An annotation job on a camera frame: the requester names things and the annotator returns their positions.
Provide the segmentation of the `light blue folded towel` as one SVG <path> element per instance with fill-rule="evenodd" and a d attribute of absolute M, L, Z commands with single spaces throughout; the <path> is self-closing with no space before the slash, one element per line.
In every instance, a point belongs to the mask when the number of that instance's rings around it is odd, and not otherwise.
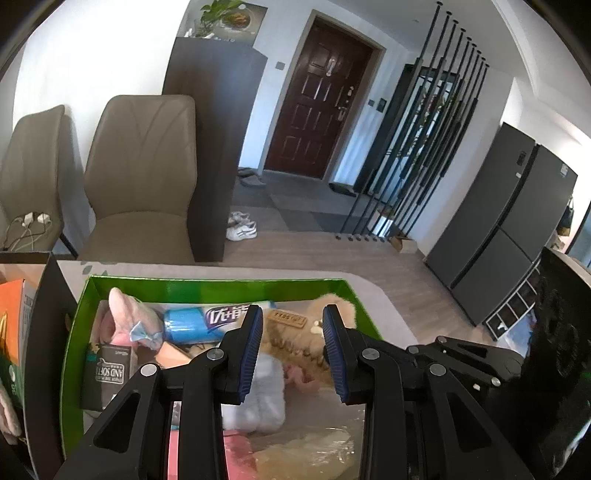
<path fill-rule="evenodd" d="M 271 434 L 279 431 L 286 420 L 283 364 L 272 355 L 260 353 L 245 401 L 239 405 L 222 405 L 225 431 L 246 434 Z"/>

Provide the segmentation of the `pink flat box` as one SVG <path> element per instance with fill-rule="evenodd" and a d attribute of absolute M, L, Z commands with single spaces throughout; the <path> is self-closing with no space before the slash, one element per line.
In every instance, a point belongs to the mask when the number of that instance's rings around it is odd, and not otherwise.
<path fill-rule="evenodd" d="M 167 479 L 178 478 L 179 431 L 172 430 L 169 437 Z M 256 460 L 252 455 L 249 438 L 239 431 L 224 431 L 223 443 L 229 480 L 254 480 L 257 478 Z"/>

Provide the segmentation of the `black tissue pack left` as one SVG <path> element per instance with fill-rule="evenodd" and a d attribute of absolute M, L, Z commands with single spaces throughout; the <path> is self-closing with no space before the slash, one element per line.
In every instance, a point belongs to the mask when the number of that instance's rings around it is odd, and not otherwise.
<path fill-rule="evenodd" d="M 81 408 L 104 410 L 129 380 L 134 362 L 134 352 L 129 346 L 89 343 L 83 368 Z"/>

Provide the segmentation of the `pink bunny ear toy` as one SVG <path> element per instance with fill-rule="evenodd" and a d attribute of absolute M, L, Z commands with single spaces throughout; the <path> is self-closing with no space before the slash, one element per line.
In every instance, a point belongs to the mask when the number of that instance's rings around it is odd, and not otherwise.
<path fill-rule="evenodd" d="M 114 287 L 108 296 L 114 333 L 109 343 L 136 348 L 143 346 L 158 351 L 163 343 L 163 322 L 158 314 L 135 297 Z"/>

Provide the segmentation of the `yellow item in bag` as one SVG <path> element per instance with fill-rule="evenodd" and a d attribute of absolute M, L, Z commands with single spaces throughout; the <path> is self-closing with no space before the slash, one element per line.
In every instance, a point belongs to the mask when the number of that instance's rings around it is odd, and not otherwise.
<path fill-rule="evenodd" d="M 250 438 L 259 479 L 358 479 L 362 428 L 305 427 Z"/>

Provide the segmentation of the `green storage box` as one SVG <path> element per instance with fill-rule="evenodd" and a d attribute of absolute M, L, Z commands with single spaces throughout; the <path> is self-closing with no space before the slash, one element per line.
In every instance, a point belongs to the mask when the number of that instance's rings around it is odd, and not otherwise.
<path fill-rule="evenodd" d="M 84 435 L 81 389 L 87 345 L 99 303 L 117 287 L 147 303 L 228 304 L 273 300 L 314 300 L 337 294 L 356 306 L 356 326 L 372 338 L 381 337 L 373 318 L 344 279 L 155 279 L 95 276 L 87 278 L 72 322 L 61 376 L 60 427 L 62 451 L 71 453 Z"/>

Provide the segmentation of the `white sneakers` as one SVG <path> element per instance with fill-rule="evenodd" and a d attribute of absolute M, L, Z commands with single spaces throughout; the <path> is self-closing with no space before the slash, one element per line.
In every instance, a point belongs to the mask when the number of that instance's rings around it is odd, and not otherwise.
<path fill-rule="evenodd" d="M 255 239 L 257 236 L 256 221 L 247 213 L 239 211 L 231 212 L 228 216 L 228 227 L 225 237 L 228 241 L 239 242 Z"/>

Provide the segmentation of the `black storage box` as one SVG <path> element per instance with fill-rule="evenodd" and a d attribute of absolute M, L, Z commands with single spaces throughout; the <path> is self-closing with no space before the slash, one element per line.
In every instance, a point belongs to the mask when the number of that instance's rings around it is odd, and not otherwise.
<path fill-rule="evenodd" d="M 25 343 L 24 403 L 7 399 L 21 434 L 12 445 L 19 465 L 34 479 L 51 479 L 64 461 L 60 431 L 61 372 L 68 328 L 77 307 L 50 253 L 1 254 L 1 285 L 25 279 L 36 288 Z"/>

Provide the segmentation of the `orange carton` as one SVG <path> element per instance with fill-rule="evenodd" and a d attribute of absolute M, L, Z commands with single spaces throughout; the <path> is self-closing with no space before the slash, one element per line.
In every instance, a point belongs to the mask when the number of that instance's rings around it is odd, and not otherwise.
<path fill-rule="evenodd" d="M 1 285 L 1 380 L 18 409 L 24 403 L 25 343 L 35 294 L 36 288 L 25 279 Z"/>

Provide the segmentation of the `beige chair near cabinet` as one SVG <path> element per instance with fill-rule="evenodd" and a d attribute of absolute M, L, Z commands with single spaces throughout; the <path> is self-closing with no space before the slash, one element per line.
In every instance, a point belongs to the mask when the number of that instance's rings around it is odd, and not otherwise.
<path fill-rule="evenodd" d="M 82 260 L 185 265 L 197 186 L 195 105 L 185 95 L 120 95 L 98 122 L 84 172 L 95 214 Z"/>

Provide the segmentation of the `beige chair far left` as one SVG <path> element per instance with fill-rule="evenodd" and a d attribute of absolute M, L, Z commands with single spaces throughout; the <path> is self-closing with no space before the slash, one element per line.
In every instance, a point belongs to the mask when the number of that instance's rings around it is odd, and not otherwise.
<path fill-rule="evenodd" d="M 59 194 L 65 107 L 26 115 L 16 124 L 1 160 L 3 252 L 50 252 L 57 242 L 76 256 L 64 233 Z"/>

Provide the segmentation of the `dark cabinet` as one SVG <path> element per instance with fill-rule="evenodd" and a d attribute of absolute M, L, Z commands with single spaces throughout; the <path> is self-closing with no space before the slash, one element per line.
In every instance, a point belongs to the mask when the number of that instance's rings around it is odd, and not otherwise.
<path fill-rule="evenodd" d="M 197 263 L 223 259 L 239 158 L 266 62 L 245 43 L 174 41 L 162 93 L 187 95 L 195 104 L 197 186 L 187 229 Z"/>

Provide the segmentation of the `black slatted room divider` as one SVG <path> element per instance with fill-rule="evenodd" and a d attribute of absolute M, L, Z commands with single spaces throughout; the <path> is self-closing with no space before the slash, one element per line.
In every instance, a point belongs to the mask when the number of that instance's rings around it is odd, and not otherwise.
<path fill-rule="evenodd" d="M 421 218 L 470 126 L 490 65 L 437 2 L 415 61 L 401 74 L 335 238 L 404 238 Z"/>

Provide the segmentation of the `dark wooden door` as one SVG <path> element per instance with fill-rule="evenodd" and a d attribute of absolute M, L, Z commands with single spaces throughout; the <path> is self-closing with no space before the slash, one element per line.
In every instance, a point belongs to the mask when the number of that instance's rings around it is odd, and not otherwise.
<path fill-rule="evenodd" d="M 322 178 L 373 49 L 324 20 L 298 57 L 264 168 Z"/>

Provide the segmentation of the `framed food picture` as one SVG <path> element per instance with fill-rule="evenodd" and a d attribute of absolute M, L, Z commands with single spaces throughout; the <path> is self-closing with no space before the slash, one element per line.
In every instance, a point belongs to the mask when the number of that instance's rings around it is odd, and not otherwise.
<path fill-rule="evenodd" d="M 222 15 L 214 28 L 214 34 L 223 41 L 245 43 L 252 47 L 266 11 L 266 7 L 242 3 Z"/>

